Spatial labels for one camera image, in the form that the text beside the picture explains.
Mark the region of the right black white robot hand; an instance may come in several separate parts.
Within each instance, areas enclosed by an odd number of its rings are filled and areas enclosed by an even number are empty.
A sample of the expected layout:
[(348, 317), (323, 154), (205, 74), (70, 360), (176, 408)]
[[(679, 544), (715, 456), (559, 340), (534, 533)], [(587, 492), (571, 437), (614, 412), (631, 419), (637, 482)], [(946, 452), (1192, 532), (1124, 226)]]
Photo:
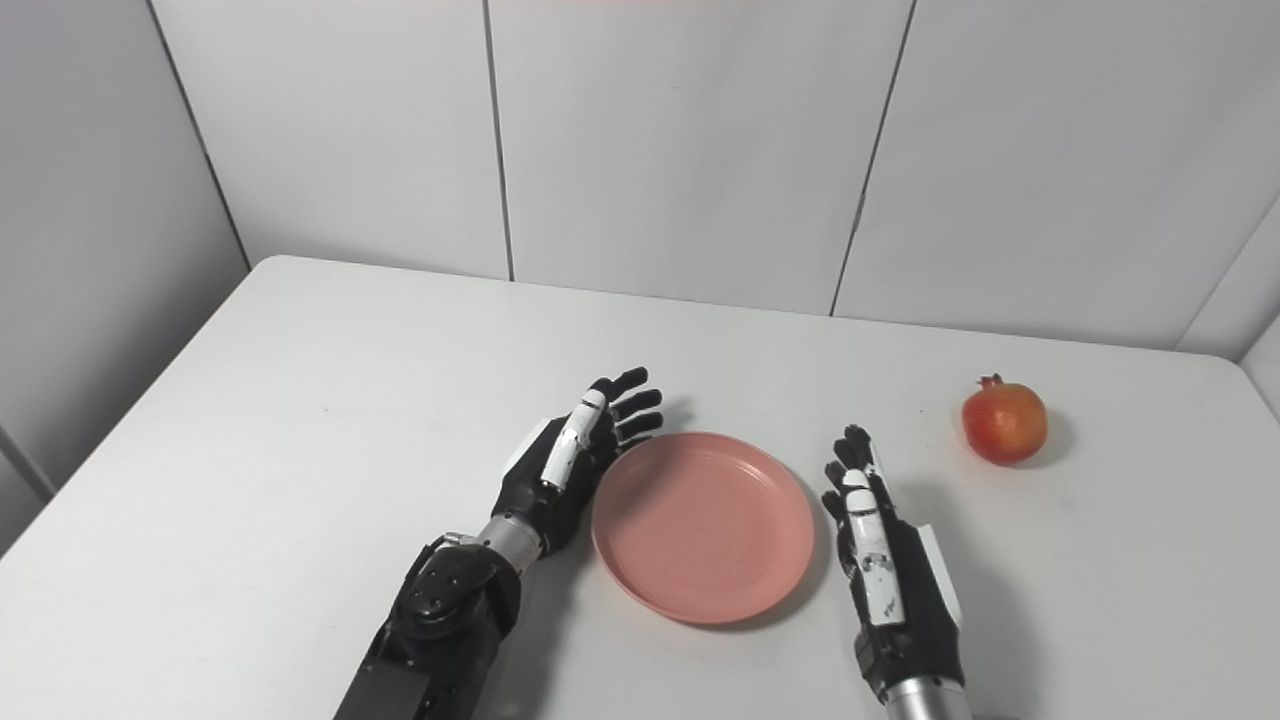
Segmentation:
[(890, 719), (972, 719), (963, 611), (933, 528), (900, 516), (865, 428), (845, 427), (833, 451), (820, 501), (858, 614), (863, 680)]

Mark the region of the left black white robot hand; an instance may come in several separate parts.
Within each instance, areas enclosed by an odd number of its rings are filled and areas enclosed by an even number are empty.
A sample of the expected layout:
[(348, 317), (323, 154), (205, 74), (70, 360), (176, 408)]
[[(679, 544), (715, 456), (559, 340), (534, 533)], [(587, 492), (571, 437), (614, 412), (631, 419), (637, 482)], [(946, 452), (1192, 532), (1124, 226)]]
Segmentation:
[(570, 413), (541, 423), (515, 454), (493, 515), (532, 530), (543, 557), (575, 537), (609, 468), (664, 425), (663, 395), (648, 382), (644, 366), (596, 379)]

